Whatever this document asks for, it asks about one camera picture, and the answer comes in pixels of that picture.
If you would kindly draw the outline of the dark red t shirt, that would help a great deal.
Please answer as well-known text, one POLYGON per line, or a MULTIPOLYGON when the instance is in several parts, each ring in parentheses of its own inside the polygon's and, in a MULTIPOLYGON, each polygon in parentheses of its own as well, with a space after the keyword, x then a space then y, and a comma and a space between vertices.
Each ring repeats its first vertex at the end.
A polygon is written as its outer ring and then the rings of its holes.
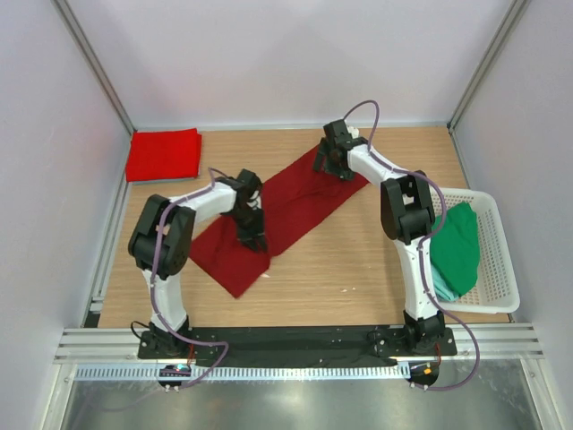
POLYGON ((235 223, 223 216, 192 241, 190 260, 232 297, 239 298, 270 267, 272 258, 284 253, 368 184, 360 175, 344 181, 314 171, 316 155, 315 148, 307 151, 263 184, 266 252, 256 253, 241 245, 235 223))

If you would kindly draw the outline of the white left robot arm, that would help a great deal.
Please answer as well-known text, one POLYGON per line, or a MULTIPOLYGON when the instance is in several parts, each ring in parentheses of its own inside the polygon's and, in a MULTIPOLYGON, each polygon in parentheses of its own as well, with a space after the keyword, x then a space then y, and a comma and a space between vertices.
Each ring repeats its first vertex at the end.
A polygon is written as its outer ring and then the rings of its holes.
POLYGON ((195 192, 164 197, 153 194, 146 201, 128 244, 128 253, 141 270, 150 293, 152 315, 139 336, 140 358, 179 358, 192 345, 192 328, 184 309, 181 271, 189 258, 195 224, 216 215, 235 223, 243 247, 261 254, 267 250, 262 181, 250 170, 237 177, 213 176, 208 186, 195 192))

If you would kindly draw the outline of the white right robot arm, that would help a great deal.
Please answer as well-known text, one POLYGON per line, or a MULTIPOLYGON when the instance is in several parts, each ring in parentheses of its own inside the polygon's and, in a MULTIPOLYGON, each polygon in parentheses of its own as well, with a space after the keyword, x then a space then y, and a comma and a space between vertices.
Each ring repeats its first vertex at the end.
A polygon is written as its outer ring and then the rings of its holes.
POLYGON ((382 157, 343 119, 324 125, 323 131, 313 169, 346 181, 359 175, 379 187, 382 229, 397 249, 406 290, 406 348, 437 340, 445 333, 445 319, 437 305, 430 258, 432 184, 423 172, 408 171, 382 157))

